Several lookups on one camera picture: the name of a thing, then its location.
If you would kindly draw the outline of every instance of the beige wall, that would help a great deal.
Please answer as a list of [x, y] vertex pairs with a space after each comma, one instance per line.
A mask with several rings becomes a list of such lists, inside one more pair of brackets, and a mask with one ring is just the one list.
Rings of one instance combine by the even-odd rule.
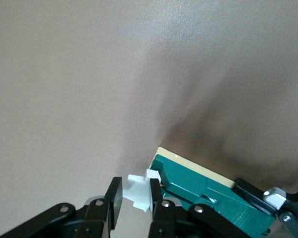
[[[160, 144], [298, 189], [298, 1], [0, 1], [0, 234]], [[150, 219], [126, 201], [112, 237]]]

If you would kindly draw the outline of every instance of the green plastic object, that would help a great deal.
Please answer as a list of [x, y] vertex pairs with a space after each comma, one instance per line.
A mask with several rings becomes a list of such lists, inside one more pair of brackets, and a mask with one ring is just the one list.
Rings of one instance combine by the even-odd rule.
[[269, 216], [236, 195], [229, 187], [188, 169], [168, 158], [156, 155], [150, 169], [159, 171], [163, 197], [176, 197], [184, 209], [206, 204], [252, 238], [270, 233], [276, 218]]

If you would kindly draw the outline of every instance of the silver bolt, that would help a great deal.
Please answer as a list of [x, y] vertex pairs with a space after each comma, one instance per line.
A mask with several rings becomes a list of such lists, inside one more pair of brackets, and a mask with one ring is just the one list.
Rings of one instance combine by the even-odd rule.
[[164, 206], [164, 207], [169, 207], [170, 203], [167, 200], [163, 200], [161, 205]]
[[292, 218], [289, 215], [284, 215], [283, 216], [283, 221], [284, 222], [290, 222], [292, 220]]
[[159, 229], [159, 235], [160, 236], [163, 236], [165, 234], [164, 230], [163, 229]]
[[196, 205], [196, 206], [194, 207], [194, 211], [196, 211], [197, 213], [202, 213], [202, 212], [203, 212], [203, 208], [200, 207], [200, 206], [198, 206], [198, 205]]
[[101, 206], [101, 205], [103, 205], [104, 204], [104, 202], [102, 201], [102, 200], [97, 200], [96, 202], [95, 202], [95, 205], [96, 206]]
[[68, 206], [63, 206], [60, 208], [60, 212], [67, 212], [69, 210]]

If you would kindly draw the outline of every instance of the white plastic piece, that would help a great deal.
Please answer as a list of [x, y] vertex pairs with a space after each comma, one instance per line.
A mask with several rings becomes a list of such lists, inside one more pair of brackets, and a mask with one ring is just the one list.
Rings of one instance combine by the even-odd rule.
[[286, 202], [287, 194], [281, 188], [273, 187], [270, 190], [264, 192], [264, 200], [279, 210], [283, 204]]
[[134, 207], [144, 212], [150, 207], [150, 179], [158, 179], [161, 177], [158, 171], [146, 171], [146, 177], [137, 175], [128, 175], [127, 184], [123, 190], [123, 197], [134, 202]]

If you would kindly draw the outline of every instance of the silver metal part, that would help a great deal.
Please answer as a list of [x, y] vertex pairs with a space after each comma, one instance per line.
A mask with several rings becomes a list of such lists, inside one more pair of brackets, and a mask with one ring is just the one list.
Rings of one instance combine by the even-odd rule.
[[160, 236], [163, 236], [165, 234], [165, 231], [163, 229], [159, 229]]
[[170, 203], [167, 200], [163, 200], [161, 202], [161, 205], [164, 206], [164, 207], [169, 207], [170, 206]]
[[178, 199], [176, 197], [164, 197], [163, 199], [173, 202], [176, 207], [182, 207], [182, 203], [181, 203], [180, 199]]
[[287, 200], [287, 193], [278, 187], [273, 187], [264, 192], [263, 199], [277, 210], [279, 210]]
[[103, 205], [104, 204], [104, 202], [102, 201], [102, 200], [97, 200], [96, 202], [95, 202], [95, 205], [96, 206], [101, 206], [101, 205]]
[[194, 207], [194, 211], [196, 211], [197, 213], [202, 213], [202, 212], [203, 212], [203, 208], [200, 207], [199, 205], [196, 205], [196, 206]]
[[101, 195], [101, 196], [95, 196], [95, 197], [90, 197], [86, 202], [85, 202], [85, 205], [89, 205], [92, 201], [94, 201], [95, 199], [101, 199], [101, 198], [104, 198], [104, 196], [103, 195]]
[[67, 212], [69, 210], [68, 206], [63, 206], [60, 208], [60, 212]]
[[290, 222], [290, 221], [292, 220], [291, 217], [288, 216], [288, 215], [284, 215], [284, 216], [282, 217], [282, 219], [283, 219], [284, 222]]

